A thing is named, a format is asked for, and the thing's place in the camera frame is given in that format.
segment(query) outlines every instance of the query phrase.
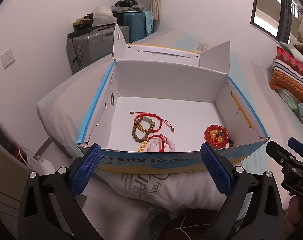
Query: white wall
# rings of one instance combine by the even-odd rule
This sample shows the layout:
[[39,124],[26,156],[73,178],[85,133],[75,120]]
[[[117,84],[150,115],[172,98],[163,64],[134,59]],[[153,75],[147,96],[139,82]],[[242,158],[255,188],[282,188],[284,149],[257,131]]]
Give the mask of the white wall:
[[179,28],[210,45],[231,42],[237,55],[269,66],[277,43],[250,25],[253,0],[162,0],[160,29]]
[[0,121],[21,146],[36,152],[48,137],[36,104],[71,76],[66,38],[73,32],[72,23],[95,6],[117,1],[4,0],[1,4],[0,55],[13,47],[16,61],[4,69],[0,60]]

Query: bracelet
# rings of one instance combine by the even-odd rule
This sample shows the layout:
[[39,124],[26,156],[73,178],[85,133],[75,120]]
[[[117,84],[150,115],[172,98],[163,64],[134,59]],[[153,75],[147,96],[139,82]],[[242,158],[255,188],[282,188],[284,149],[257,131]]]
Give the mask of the bracelet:
[[155,117],[159,120],[159,127],[156,129],[156,130],[152,130],[152,133],[155,133],[155,132],[158,132],[161,128],[162,128],[162,123],[164,122],[172,132],[174,132],[174,128],[172,127],[171,123],[165,119],[161,119],[158,115],[156,114],[151,114],[151,113],[147,113],[147,112],[130,112],[130,114],[139,114],[136,116],[135,119],[140,119],[141,117],[147,117],[147,116],[150,116],[150,117]]
[[175,152],[175,151],[176,151],[176,146],[175,146],[175,144],[173,143],[172,140],[167,139],[166,136],[160,134],[160,135],[153,135],[153,136],[151,136],[150,138],[152,138],[152,137],[153,137],[153,138],[154,138],[154,137],[158,137],[158,138],[156,138],[156,139],[149,145],[149,147],[147,148],[147,152],[152,152],[152,151],[155,149],[155,147],[156,147],[156,145],[157,145],[158,143],[162,143],[162,148],[161,148],[161,150],[160,150],[159,152],[164,152],[164,149],[165,149],[165,147],[166,147],[167,145],[169,145],[169,147],[170,147],[169,152]]
[[229,143],[229,147],[233,147],[229,133],[222,126],[211,125],[206,128],[204,135],[204,139],[215,149],[225,148],[227,143]]
[[[141,121],[145,121],[145,122],[148,122],[148,123],[150,124],[150,127],[149,127],[148,130],[146,130],[144,127],[141,126],[141,124],[140,124]],[[145,118],[145,120],[144,120],[143,117],[140,117],[139,119],[138,119],[138,118],[135,118],[135,119],[134,119],[134,125],[133,125],[132,136],[133,136],[133,138],[135,139],[136,142],[139,142],[139,143],[144,142],[144,141],[149,142],[148,135],[152,132],[153,127],[155,127],[155,123],[154,123],[151,119]],[[138,138],[138,136],[137,136],[137,134],[136,134],[137,128],[138,128],[139,130],[141,130],[142,132],[145,133],[145,136],[144,136],[143,138]]]
[[[158,115],[155,115],[155,114],[151,114],[151,113],[145,113],[145,112],[130,112],[130,114],[139,114],[135,117],[134,119],[134,125],[133,125],[133,130],[132,130],[132,136],[134,138],[134,140],[136,142],[139,142],[139,143],[142,143],[142,142],[149,142],[149,139],[148,138],[148,135],[150,133],[155,133],[155,132],[158,132],[161,127],[162,127],[162,123],[164,122],[172,132],[174,132],[174,128],[172,127],[171,123],[165,119],[161,119]],[[153,128],[155,127],[155,122],[153,122],[152,119],[150,119],[148,116],[150,117],[156,117],[158,120],[159,120],[159,127],[156,129],[156,130],[153,130]],[[147,123],[149,123],[149,129],[146,130],[140,123],[142,121],[145,121]],[[143,138],[139,138],[136,134],[136,130],[137,128],[139,130],[141,130],[142,132],[145,133],[144,137]]]

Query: white container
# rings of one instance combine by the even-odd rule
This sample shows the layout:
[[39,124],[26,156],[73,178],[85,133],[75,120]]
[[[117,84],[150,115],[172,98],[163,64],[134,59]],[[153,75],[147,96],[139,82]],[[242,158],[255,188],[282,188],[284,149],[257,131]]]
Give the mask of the white container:
[[[228,77],[229,64],[229,41],[201,54],[126,44],[116,25],[114,62],[88,111],[78,147],[85,153],[99,144],[103,157],[98,167],[104,171],[200,171],[205,169],[199,152],[204,131],[217,124],[228,130],[234,142],[233,147],[218,153],[239,163],[269,138],[252,106]],[[176,152],[165,149],[165,153],[147,154],[147,147],[137,152],[140,144],[131,136],[135,117],[131,111],[157,114],[170,121],[175,132],[163,125],[157,134],[173,140]],[[158,127],[157,119],[153,121]]]

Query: suitcase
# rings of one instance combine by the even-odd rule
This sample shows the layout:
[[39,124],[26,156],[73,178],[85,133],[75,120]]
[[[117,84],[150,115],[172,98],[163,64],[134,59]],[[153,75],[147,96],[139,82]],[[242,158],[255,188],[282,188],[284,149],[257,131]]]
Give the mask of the suitcase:
[[[129,43],[129,27],[120,26]],[[73,74],[113,52],[115,26],[104,26],[67,39],[67,54]]]
[[125,12],[117,13],[114,15],[117,17],[117,23],[119,25],[129,26],[129,42],[133,43],[139,41],[146,35],[146,16],[142,12]]

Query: gold bar pendant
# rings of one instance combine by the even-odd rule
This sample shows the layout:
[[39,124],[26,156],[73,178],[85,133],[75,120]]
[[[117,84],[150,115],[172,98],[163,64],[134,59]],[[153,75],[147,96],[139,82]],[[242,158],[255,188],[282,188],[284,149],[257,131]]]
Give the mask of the gold bar pendant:
[[145,149],[145,147],[147,146],[147,144],[148,144],[148,142],[147,142],[147,141],[144,141],[144,142],[142,143],[141,147],[139,147],[138,152],[141,153],[141,152]]
[[142,127],[142,125],[140,123],[137,125],[137,128],[141,131],[144,129],[144,127]]

